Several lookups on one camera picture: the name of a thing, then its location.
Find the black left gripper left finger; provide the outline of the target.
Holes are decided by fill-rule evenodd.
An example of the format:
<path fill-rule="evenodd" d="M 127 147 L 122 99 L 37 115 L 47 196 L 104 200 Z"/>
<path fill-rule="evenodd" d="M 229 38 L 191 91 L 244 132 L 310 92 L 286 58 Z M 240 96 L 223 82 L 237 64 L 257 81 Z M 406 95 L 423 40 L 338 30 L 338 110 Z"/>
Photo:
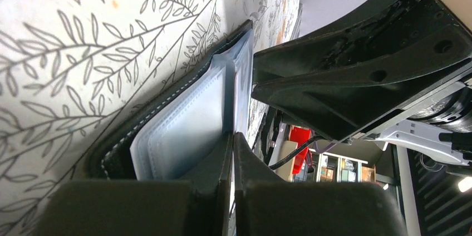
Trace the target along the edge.
<path fill-rule="evenodd" d="M 227 235 L 233 135 L 176 180 L 72 181 L 61 186 L 35 235 Z"/>

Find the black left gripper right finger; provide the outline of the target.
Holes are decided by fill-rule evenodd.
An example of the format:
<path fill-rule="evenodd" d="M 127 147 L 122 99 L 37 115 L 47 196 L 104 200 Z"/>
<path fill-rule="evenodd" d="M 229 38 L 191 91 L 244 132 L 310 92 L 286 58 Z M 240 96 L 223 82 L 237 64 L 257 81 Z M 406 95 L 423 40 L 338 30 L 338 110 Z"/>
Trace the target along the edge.
<path fill-rule="evenodd" d="M 396 200 L 372 183 L 291 183 L 233 137 L 238 235 L 406 235 Z"/>

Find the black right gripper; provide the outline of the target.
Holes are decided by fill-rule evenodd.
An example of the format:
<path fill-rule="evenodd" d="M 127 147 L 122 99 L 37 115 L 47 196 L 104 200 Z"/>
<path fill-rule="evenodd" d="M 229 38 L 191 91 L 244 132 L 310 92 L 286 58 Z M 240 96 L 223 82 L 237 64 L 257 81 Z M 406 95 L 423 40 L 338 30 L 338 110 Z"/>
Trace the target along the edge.
<path fill-rule="evenodd" d="M 471 0 L 367 0 L 254 55 L 252 97 L 331 142 L 471 131 Z"/>

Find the black leather card holder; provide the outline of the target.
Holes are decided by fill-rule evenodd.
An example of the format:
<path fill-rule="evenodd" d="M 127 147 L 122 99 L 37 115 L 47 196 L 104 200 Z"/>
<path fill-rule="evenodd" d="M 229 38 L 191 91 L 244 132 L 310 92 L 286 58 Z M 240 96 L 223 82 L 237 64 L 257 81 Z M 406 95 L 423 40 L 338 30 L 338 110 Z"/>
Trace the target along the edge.
<path fill-rule="evenodd" d="M 85 175 L 170 180 L 213 151 L 225 132 L 248 130 L 253 23 L 245 21 L 201 63 L 94 144 Z"/>

